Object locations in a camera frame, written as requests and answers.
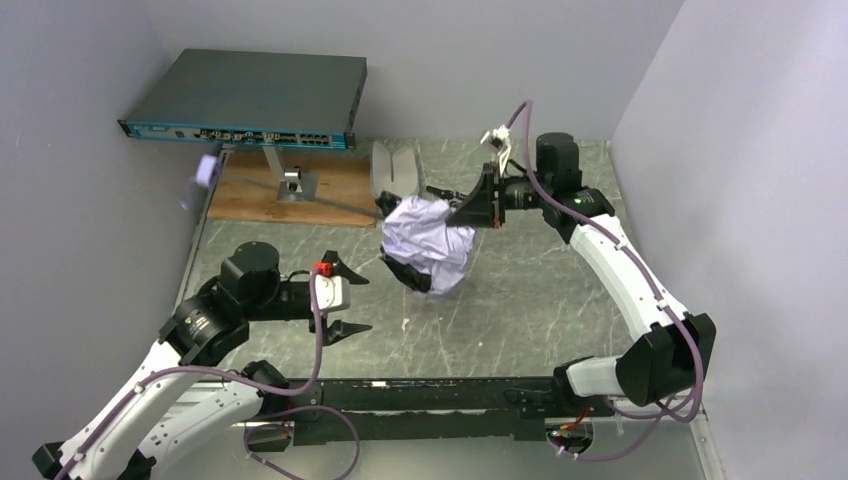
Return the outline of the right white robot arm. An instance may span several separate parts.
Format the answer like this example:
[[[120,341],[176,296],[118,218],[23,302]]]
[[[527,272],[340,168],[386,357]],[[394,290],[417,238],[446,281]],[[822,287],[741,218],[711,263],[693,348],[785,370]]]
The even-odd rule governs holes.
[[[536,157],[512,164],[508,128],[484,134],[493,157],[448,218],[451,226],[499,228],[509,210],[538,209],[546,224],[591,267],[620,310],[632,345],[621,355],[585,357],[552,374],[555,401],[584,406],[597,397],[656,405],[669,416],[699,410],[716,326],[693,314],[661,284],[625,233],[615,209],[582,180],[579,147],[567,133],[540,135]]]

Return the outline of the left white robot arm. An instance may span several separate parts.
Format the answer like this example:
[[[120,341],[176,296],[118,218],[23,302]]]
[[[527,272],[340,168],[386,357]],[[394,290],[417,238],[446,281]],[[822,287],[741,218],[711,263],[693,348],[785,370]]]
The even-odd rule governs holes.
[[[220,272],[179,303],[147,356],[107,405],[77,434],[45,443],[32,456],[45,479],[151,479],[192,440],[258,414],[271,414],[317,382],[323,349],[367,331],[362,324],[329,323],[351,305],[350,288],[367,279],[334,250],[305,281],[281,275],[278,250],[246,242]],[[249,338],[260,321],[305,320],[315,336],[310,377],[290,387],[266,361],[242,372],[218,364]]]

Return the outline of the lilac folding umbrella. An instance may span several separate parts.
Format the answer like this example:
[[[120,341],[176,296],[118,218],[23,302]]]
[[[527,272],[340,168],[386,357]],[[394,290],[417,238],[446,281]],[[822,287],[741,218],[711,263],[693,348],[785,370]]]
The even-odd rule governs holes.
[[[344,203],[317,202],[359,213]],[[465,278],[474,247],[475,229],[451,227],[452,213],[443,200],[418,197],[402,199],[383,217],[376,207],[374,218],[382,220],[380,259],[407,288],[429,295],[448,294]]]

